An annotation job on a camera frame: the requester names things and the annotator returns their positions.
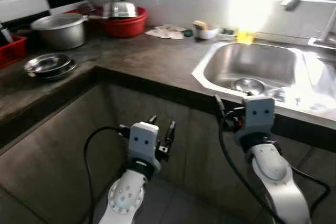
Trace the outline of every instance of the cabinet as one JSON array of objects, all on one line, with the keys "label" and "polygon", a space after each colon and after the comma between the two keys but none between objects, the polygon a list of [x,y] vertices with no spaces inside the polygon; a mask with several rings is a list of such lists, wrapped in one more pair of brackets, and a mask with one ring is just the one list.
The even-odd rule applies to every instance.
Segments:
[{"label": "cabinet", "polygon": [[[101,87],[93,88],[3,151],[0,186],[48,224],[79,223],[89,207],[83,146],[93,130],[116,124],[111,115]],[[91,142],[96,196],[110,185],[125,160],[122,141],[115,132],[105,131]],[[27,222],[22,215],[8,222],[0,215],[0,223],[39,221]]]},{"label": "cabinet", "polygon": [[[162,162],[160,176],[246,223],[264,223],[262,209],[221,152],[213,115],[107,84],[94,87],[0,150],[0,223],[81,223],[89,207],[82,155],[87,136],[101,126],[130,126],[154,114],[158,116],[159,138],[164,137],[170,120],[177,123],[171,158]],[[247,176],[243,151],[233,137],[232,133],[224,134],[232,159]],[[273,139],[291,164],[332,186],[332,195],[313,219],[313,223],[332,224],[336,219],[335,153],[277,135]],[[127,157],[126,147],[126,140],[108,131],[91,143],[89,162],[96,197],[116,178]],[[321,192],[305,179],[296,177],[296,181],[308,202]]]}]

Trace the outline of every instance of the metal bowl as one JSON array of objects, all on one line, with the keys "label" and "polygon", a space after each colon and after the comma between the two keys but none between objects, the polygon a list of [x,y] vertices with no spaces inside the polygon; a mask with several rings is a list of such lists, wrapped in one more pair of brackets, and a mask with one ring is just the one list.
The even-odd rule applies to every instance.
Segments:
[{"label": "metal bowl", "polygon": [[61,68],[60,73],[53,75],[53,76],[47,76],[47,77],[37,77],[39,80],[42,81],[57,81],[60,79],[63,79],[70,75],[72,71],[76,67],[76,62],[74,60],[70,60],[70,63]]},{"label": "metal bowl", "polygon": [[29,76],[50,77],[62,73],[71,59],[63,54],[47,54],[28,61],[24,69]]},{"label": "metal bowl", "polygon": [[104,19],[107,18],[135,18],[138,16],[137,8],[129,2],[106,2],[103,4]]},{"label": "metal bowl", "polygon": [[238,91],[252,95],[262,94],[265,90],[265,85],[261,81],[253,78],[240,78],[233,83],[233,87]]}]

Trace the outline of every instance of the dark countertop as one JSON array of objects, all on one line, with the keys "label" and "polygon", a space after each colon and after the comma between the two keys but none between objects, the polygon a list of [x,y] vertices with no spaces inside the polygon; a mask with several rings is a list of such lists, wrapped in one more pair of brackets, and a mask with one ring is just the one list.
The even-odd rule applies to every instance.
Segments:
[{"label": "dark countertop", "polygon": [[[99,82],[146,92],[208,113],[219,94],[228,108],[241,98],[203,88],[191,72],[215,41],[159,39],[139,35],[111,39],[101,33],[64,53],[77,68],[66,79],[41,82],[23,72],[26,60],[0,70],[0,147]],[[50,52],[41,49],[30,55]],[[273,132],[336,152],[336,113],[311,114],[276,108]]]}]

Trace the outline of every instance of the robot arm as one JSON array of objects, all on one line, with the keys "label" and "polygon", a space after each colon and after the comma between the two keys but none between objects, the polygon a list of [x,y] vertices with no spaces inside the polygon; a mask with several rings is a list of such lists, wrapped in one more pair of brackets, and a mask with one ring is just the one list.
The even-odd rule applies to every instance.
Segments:
[{"label": "robot arm", "polygon": [[105,213],[99,224],[131,224],[144,198],[144,184],[154,172],[161,169],[162,158],[168,160],[174,140],[175,122],[171,122],[165,140],[158,140],[159,127],[154,125],[156,116],[130,128],[123,126],[121,134],[129,137],[128,168],[111,186]]},{"label": "robot arm", "polygon": [[242,147],[248,163],[266,189],[269,206],[286,224],[310,224],[308,204],[293,180],[291,166],[280,155],[278,144],[269,140],[274,122],[274,100],[253,96],[244,98],[243,104],[244,107],[228,114],[228,119],[234,122],[232,130],[236,144]]}]

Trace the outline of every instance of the cloth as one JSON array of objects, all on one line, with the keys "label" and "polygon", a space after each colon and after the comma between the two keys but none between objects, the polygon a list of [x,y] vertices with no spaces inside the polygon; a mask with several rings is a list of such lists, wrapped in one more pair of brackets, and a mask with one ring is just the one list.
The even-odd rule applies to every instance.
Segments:
[{"label": "cloth", "polygon": [[153,30],[146,31],[145,34],[162,39],[183,39],[183,27],[163,24],[162,26],[155,26]]}]

